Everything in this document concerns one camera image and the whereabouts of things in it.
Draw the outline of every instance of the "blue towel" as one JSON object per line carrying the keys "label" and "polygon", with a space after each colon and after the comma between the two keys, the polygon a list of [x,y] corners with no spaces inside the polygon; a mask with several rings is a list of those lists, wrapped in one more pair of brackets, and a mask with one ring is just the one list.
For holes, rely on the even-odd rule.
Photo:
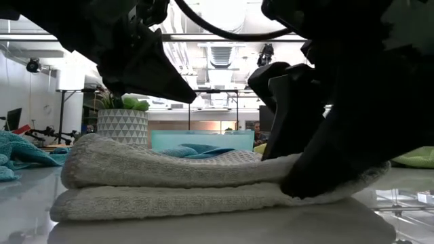
{"label": "blue towel", "polygon": [[234,150],[233,148],[220,148],[218,146],[202,144],[181,144],[176,148],[160,150],[158,153],[163,155],[186,158],[186,159],[208,159],[223,153]]}
{"label": "blue towel", "polygon": [[68,153],[48,155],[28,140],[8,131],[0,131],[0,182],[17,180],[14,171],[33,166],[63,166]]}
{"label": "blue towel", "polygon": [[56,148],[50,154],[51,155],[68,154],[70,151],[71,151],[71,148]]}

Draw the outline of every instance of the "exposed ductwork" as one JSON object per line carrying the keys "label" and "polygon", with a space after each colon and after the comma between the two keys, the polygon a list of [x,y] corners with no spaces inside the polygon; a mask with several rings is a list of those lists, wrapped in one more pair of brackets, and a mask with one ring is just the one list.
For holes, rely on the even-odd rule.
{"label": "exposed ductwork", "polygon": [[[248,3],[246,0],[204,0],[200,1],[202,18],[218,28],[232,33],[243,29]],[[208,80],[211,88],[231,89],[233,71],[228,70],[235,59],[238,47],[236,43],[208,43],[206,56],[208,61]],[[211,95],[212,106],[228,106],[225,93]]]}
{"label": "exposed ductwork", "polygon": [[[181,10],[176,4],[171,2],[167,9],[167,18],[163,23],[157,26],[152,26],[151,29],[154,31],[156,28],[162,28],[165,33],[184,34],[181,19]],[[163,43],[163,48],[166,56],[175,66],[176,70],[182,75],[184,80],[192,87],[192,89],[197,89],[197,75],[193,72],[186,43],[165,42]],[[161,98],[151,98],[151,103],[153,106],[157,107],[169,106],[168,100]],[[175,103],[175,105],[183,106],[181,103]]]}

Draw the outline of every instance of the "computer monitor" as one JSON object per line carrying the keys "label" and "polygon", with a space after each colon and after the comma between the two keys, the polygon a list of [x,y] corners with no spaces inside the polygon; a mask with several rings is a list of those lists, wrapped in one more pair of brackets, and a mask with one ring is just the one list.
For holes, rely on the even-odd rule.
{"label": "computer monitor", "polygon": [[5,130],[14,131],[20,127],[21,108],[7,112]]}

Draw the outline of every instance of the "table surface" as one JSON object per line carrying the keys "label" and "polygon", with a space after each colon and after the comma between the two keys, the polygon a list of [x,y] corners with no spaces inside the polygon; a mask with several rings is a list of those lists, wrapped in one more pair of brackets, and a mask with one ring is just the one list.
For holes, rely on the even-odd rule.
{"label": "table surface", "polygon": [[434,243],[431,170],[393,169],[352,199],[329,205],[57,224],[49,210],[65,190],[60,170],[26,169],[19,181],[0,183],[0,243]]}

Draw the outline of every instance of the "geometric pattern planter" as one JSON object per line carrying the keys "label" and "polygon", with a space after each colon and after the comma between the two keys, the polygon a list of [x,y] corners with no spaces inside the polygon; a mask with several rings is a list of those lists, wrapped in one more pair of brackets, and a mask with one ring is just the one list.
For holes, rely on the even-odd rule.
{"label": "geometric pattern planter", "polygon": [[148,146],[148,113],[131,109],[98,111],[96,133],[123,144]]}

